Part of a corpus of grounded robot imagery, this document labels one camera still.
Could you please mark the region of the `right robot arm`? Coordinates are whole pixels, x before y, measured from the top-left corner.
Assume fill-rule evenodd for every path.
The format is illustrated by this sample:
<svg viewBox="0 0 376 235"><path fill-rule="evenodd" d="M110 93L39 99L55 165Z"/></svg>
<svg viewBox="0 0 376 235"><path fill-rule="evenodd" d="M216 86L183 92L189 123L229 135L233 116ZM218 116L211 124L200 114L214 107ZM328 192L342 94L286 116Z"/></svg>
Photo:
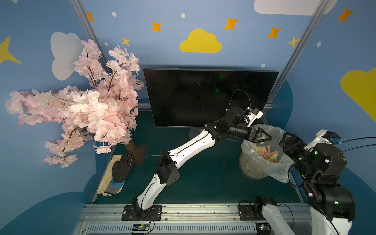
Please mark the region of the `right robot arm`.
<svg viewBox="0 0 376 235"><path fill-rule="evenodd" d="M338 182L347 165L336 147L340 139L335 132L321 130L306 144L286 132L279 143L302 177L300 186L308 197L314 235L347 235L355 218L355 198Z"/></svg>

